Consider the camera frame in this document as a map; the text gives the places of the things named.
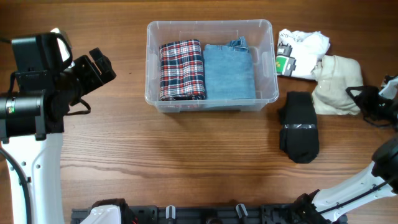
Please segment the red plaid shirt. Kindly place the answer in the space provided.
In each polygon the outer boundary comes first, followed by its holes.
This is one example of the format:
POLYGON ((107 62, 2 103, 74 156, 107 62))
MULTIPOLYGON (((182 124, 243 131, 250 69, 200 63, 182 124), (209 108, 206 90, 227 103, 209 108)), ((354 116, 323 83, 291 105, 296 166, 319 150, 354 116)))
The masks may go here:
POLYGON ((205 75, 197 39, 161 45, 159 100, 204 100, 205 75))

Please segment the blue denim jeans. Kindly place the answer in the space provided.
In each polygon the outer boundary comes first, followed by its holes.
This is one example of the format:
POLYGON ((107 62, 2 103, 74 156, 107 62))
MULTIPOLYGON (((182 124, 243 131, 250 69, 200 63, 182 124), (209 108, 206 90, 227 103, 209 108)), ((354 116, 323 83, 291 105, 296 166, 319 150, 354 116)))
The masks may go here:
POLYGON ((208 100, 246 100, 256 97, 254 65, 245 37, 225 45, 207 44, 203 51, 208 100))

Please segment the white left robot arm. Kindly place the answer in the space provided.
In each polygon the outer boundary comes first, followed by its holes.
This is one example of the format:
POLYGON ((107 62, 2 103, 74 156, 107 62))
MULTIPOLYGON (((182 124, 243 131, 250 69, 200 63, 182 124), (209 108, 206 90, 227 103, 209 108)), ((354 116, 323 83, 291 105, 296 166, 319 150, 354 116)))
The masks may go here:
POLYGON ((1 154, 9 168, 14 223, 63 223, 60 155, 64 117, 115 79, 100 49, 75 58, 59 29, 9 40, 17 69, 1 94, 1 154))

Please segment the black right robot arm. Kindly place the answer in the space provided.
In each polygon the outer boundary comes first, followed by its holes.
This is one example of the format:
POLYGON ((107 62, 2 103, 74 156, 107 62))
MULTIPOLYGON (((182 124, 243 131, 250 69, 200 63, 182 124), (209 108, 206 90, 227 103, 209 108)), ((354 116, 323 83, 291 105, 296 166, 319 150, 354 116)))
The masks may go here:
MULTIPOLYGON (((376 86, 348 87, 347 94, 364 119, 388 120, 397 126, 397 100, 379 94, 376 86)), ((291 206, 291 223, 339 223, 339 218, 374 200, 397 195, 397 136, 381 145, 371 163, 344 182, 301 195, 291 206)))

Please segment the white printed t-shirt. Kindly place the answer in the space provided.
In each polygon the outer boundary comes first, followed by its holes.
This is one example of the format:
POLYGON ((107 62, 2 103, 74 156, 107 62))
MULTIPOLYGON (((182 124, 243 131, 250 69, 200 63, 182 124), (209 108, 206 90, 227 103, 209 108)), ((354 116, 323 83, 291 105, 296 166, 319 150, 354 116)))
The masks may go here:
POLYGON ((275 60, 277 74, 314 80, 312 71, 328 52, 330 45, 330 38, 320 31, 281 30, 275 60))

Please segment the cream sweatshirt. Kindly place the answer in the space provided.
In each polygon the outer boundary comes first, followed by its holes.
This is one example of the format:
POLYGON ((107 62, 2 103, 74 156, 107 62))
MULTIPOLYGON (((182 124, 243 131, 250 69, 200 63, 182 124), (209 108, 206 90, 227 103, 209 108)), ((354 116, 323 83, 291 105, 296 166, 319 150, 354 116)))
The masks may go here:
POLYGON ((348 87, 363 85, 360 64, 351 58, 326 55, 312 71, 317 85, 312 92, 316 114, 357 115, 360 108, 347 94, 348 87))

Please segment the black garment with tape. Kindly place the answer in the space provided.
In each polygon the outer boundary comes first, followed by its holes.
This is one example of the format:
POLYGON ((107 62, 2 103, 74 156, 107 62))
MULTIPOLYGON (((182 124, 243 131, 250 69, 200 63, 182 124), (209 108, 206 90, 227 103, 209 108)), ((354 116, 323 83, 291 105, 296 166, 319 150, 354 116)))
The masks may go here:
POLYGON ((320 152, 320 142, 311 94, 305 91, 288 92, 285 105, 277 112, 282 125, 280 150, 297 164, 312 162, 320 152))

